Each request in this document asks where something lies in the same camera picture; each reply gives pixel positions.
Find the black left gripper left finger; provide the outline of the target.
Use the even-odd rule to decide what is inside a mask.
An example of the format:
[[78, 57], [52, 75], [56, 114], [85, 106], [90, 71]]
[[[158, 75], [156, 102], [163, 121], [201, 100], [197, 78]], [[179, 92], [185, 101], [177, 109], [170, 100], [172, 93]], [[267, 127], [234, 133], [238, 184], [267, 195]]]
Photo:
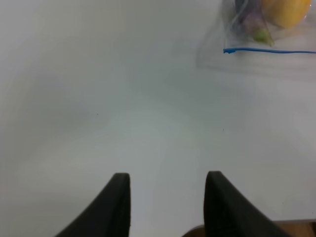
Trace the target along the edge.
[[128, 173], [116, 173], [93, 202], [58, 237], [127, 237], [131, 223]]

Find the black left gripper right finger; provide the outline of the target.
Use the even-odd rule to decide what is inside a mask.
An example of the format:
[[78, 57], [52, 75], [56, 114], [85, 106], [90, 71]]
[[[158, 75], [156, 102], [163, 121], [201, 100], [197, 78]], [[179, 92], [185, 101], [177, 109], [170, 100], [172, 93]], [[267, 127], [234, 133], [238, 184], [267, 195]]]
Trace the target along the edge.
[[261, 213], [220, 171], [207, 174], [204, 192], [207, 237], [288, 237]]

